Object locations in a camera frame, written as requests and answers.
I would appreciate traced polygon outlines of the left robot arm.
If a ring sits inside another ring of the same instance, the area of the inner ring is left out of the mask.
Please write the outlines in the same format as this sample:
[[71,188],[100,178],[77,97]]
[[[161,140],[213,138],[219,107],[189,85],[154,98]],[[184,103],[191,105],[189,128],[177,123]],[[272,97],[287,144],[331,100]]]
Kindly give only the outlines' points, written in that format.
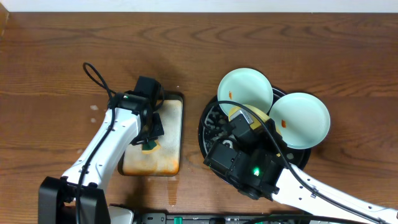
[[128,91],[113,95],[102,125],[83,154],[60,178],[46,177],[39,188],[39,223],[133,223],[134,212],[108,205],[105,191],[130,144],[164,134],[158,94]]

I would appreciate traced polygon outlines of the light blue plate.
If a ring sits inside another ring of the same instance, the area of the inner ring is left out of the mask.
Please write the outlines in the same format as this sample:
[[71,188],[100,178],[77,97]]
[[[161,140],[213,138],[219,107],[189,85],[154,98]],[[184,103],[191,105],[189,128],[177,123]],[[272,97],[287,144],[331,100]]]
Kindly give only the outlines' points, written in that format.
[[290,93],[272,106],[269,116],[279,128],[283,141],[292,149],[308,149],[320,144],[330,130],[330,114],[317,97]]
[[270,81],[259,71],[251,68],[237,68],[227,73],[220,81],[218,101],[233,101],[250,105],[268,113],[273,102]]

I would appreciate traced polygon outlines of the green and yellow sponge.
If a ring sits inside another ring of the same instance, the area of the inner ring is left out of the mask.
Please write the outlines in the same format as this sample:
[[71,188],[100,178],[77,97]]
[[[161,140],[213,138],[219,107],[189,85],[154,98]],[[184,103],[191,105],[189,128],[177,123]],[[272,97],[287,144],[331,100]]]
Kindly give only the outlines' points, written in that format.
[[152,154],[153,152],[159,150],[161,148],[161,145],[159,144],[159,141],[153,140],[149,141],[146,144],[142,145],[142,153],[143,154]]

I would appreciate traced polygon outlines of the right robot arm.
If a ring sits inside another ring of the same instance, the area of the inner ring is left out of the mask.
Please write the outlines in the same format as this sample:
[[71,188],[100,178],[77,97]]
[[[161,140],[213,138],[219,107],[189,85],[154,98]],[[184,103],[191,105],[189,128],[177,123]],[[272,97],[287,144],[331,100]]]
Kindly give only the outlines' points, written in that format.
[[244,118],[224,125],[204,163],[253,200],[266,198],[315,216],[361,223],[397,223],[397,210],[367,203],[306,174],[287,158],[290,149],[273,120],[252,128]]

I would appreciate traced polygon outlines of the yellow plate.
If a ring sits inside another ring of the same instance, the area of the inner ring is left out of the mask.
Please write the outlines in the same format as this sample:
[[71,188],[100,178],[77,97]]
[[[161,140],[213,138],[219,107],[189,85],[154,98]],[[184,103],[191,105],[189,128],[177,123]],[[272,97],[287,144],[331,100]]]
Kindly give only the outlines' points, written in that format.
[[[244,106],[247,107],[252,112],[254,112],[261,119],[261,121],[264,124],[266,124],[266,122],[270,120],[270,117],[268,115],[266,115],[265,112],[261,111],[260,109],[254,107],[254,106],[251,106],[251,105],[244,105]],[[238,109],[242,109],[242,108],[239,106],[233,106],[228,113],[228,119],[232,115],[232,113],[237,111]],[[264,128],[262,127],[262,124],[260,123],[260,121],[257,118],[255,118],[251,113],[249,113],[249,114],[252,116],[252,119],[254,121],[254,123],[251,125],[251,128],[252,128],[251,131],[253,131],[256,134],[261,134],[262,132],[264,132]]]

